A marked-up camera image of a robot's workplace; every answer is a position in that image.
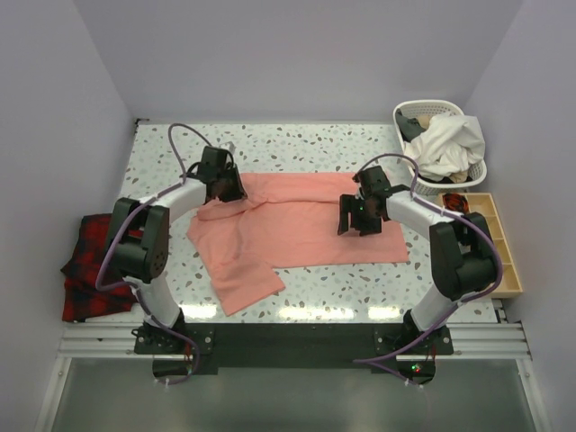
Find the wooden tray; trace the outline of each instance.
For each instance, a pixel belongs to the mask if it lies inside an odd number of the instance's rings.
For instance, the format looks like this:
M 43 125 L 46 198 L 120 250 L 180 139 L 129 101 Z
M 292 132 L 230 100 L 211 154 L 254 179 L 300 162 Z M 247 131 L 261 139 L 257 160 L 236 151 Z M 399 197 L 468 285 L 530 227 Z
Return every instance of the wooden tray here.
M 492 240 L 496 245 L 500 257 L 502 258 L 502 265 L 504 266 L 504 277 L 500 286 L 490 295 L 493 299 L 509 299 L 519 296 L 524 290 L 522 284 L 518 279 L 518 272 L 510 253 L 510 247 L 504 235 L 504 229 L 500 223 L 496 205 L 492 200 L 490 193 L 460 193 L 468 200 L 470 212 L 481 213 L 488 222 L 488 228 L 492 235 Z M 439 204 L 444 207 L 442 196 L 439 195 Z

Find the white laundry basket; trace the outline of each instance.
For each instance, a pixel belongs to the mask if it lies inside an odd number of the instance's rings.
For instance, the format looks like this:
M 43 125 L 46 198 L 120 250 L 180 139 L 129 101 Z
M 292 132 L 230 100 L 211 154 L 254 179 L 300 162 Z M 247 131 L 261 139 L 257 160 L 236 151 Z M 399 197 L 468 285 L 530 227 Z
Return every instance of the white laundry basket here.
M 429 114 L 429 115 L 436 115 L 441 113 L 450 112 L 452 114 L 462 114 L 464 112 L 453 103 L 448 101 L 436 101 L 436 100 L 421 100 L 421 101 L 408 101 L 401 103 L 396 108 L 394 108 L 394 112 L 392 117 L 394 119 L 394 126 L 396 127 L 396 133 L 398 134 L 398 139 L 400 140 L 400 144 L 402 145 L 402 153 L 406 152 L 406 143 L 402 138 L 402 134 L 400 132 L 400 128 L 398 127 L 398 123 L 396 122 L 396 112 L 398 110 L 402 111 L 402 115 L 408 118 L 415 118 L 419 115 Z M 410 164 L 408 165 L 408 169 L 412 176 L 414 176 L 414 169 Z M 415 192 L 421 195 L 437 195 L 446 192 L 450 192 L 456 189 L 466 189 L 468 187 L 479 185 L 484 181 L 486 178 L 486 164 L 484 160 L 478 162 L 470 166 L 468 170 L 468 176 L 472 178 L 471 182 L 465 183 L 455 183 L 455 184 L 437 184 L 437 183 L 430 183 L 426 180 L 422 180 L 421 178 L 418 179 L 416 182 L 416 189 Z

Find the pink cloth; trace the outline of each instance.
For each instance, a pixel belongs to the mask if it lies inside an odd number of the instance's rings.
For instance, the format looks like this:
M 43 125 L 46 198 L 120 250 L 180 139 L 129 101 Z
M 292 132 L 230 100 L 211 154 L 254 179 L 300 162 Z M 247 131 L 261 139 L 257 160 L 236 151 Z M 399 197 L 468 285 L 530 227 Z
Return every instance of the pink cloth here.
M 401 226 L 338 236 L 339 197 L 355 194 L 352 174 L 244 174 L 248 198 L 209 202 L 192 219 L 194 243 L 227 315 L 284 288 L 278 267 L 408 260 Z

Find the speckled tabletop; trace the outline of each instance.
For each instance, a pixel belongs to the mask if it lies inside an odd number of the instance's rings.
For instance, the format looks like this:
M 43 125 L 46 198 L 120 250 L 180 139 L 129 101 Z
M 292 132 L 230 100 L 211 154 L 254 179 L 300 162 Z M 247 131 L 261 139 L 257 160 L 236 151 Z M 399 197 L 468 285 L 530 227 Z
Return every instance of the speckled tabletop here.
M 198 124 L 214 145 L 232 141 L 240 172 L 326 172 L 358 169 L 368 158 L 400 152 L 386 124 Z M 203 144 L 191 132 L 175 129 L 175 144 L 187 165 L 200 159 Z M 408 184 L 408 170 L 395 158 L 384 159 L 392 184 Z M 171 185 L 179 167 L 167 142 L 167 125 L 140 124 L 122 196 L 141 197 Z M 190 211 L 170 228 L 167 280 L 188 321 L 212 322 L 401 322 L 405 310 L 432 283 L 429 245 L 402 227 L 409 251 L 406 264 L 324 265 L 278 270 L 286 288 L 226 317 L 210 285 L 203 262 L 186 237 Z M 142 321 L 140 306 L 98 322 Z M 462 307 L 452 322 L 496 322 L 491 300 Z

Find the black metal plate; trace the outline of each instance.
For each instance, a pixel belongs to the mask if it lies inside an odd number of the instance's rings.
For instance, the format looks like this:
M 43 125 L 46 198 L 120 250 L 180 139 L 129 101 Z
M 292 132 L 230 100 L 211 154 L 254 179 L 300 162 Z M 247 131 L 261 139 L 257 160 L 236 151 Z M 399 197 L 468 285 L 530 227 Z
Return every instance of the black metal plate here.
M 201 349 L 198 374 L 216 374 L 220 367 L 365 368 L 352 361 L 391 352 L 384 338 L 382 343 L 377 339 L 380 335 L 397 336 L 400 329 L 401 324 L 186 324 L 188 335 Z M 425 355 L 427 351 L 406 354 Z M 168 354 L 138 342 L 134 352 Z M 453 352 L 451 340 L 437 345 L 437 355 Z M 397 369 L 396 359 L 382 364 Z

